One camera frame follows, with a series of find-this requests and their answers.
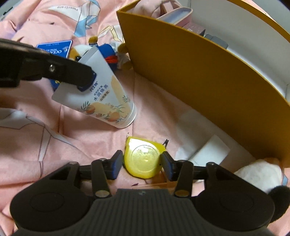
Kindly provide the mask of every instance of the white plush toy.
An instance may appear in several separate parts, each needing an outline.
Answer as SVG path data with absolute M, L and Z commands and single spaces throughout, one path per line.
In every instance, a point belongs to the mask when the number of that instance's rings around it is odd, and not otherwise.
M 271 222 L 279 219 L 290 205 L 290 189 L 282 186 L 284 167 L 277 158 L 259 159 L 235 172 L 235 175 L 267 193 L 275 204 Z

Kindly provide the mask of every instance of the black pom-pom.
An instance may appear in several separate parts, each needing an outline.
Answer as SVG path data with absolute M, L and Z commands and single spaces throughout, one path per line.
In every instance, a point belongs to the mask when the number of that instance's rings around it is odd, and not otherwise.
M 290 205 L 290 189 L 287 186 L 277 186 L 269 192 L 275 204 L 275 212 L 271 219 L 271 223 L 278 220 L 285 214 Z

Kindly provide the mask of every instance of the gray object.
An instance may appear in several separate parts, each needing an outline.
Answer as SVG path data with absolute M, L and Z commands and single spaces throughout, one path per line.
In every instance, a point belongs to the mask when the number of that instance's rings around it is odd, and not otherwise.
M 218 44 L 218 45 L 220 45 L 220 46 L 223 47 L 224 49 L 227 49 L 228 46 L 229 46 L 229 45 L 228 45 L 224 40 L 218 38 L 217 36 L 212 36 L 212 35 L 210 35 L 210 34 L 207 34 L 207 35 L 205 36 L 205 38 L 207 38 L 207 39 L 210 40 L 210 41 L 213 41 L 214 43 L 216 43 L 216 44 Z

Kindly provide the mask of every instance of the screw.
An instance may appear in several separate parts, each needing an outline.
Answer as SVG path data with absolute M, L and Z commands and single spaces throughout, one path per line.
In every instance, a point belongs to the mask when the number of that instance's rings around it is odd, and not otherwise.
M 189 192 L 187 190 L 177 190 L 176 192 L 174 192 L 175 196 L 177 197 L 188 197 L 189 196 Z
M 106 198 L 107 196 L 110 195 L 110 193 L 107 190 L 99 190 L 99 191 L 96 191 L 95 195 L 98 198 Z
M 50 65 L 48 70 L 50 73 L 54 73 L 55 72 L 55 65 Z
M 146 194 L 145 191 L 141 191 L 141 192 L 139 192 L 139 195 L 141 195 L 141 196 L 143 196 L 144 194 Z

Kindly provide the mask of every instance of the plant illustration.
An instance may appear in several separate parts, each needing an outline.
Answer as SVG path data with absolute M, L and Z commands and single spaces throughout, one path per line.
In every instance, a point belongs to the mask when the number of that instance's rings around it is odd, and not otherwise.
M 103 116 L 102 113 L 98 113 L 98 114 L 96 114 L 96 117 L 97 117 L 97 118 L 101 118 L 102 116 Z
M 89 101 L 86 101 L 82 106 L 81 109 L 79 109 L 80 112 L 86 112 L 89 109 L 90 103 Z
M 110 114 L 107 114 L 107 115 L 104 115 L 104 116 L 105 116 L 104 117 L 105 120 L 108 120 L 110 118 Z
M 124 113 L 123 111 L 122 111 L 122 109 L 124 109 L 124 107 L 122 107 L 122 105 L 119 105 L 119 106 L 115 106 L 114 108 L 113 108 L 113 110 L 116 110 L 118 113 Z
M 119 123 L 120 121 L 126 119 L 128 117 L 128 115 L 126 116 L 120 116 L 120 118 L 118 120 L 116 120 L 116 124 Z
M 125 103 L 128 103 L 128 102 L 131 101 L 131 99 L 130 99 L 128 96 L 126 96 L 126 95 L 124 95 L 124 96 L 122 97 L 122 99 L 123 99 L 123 101 L 124 101 Z

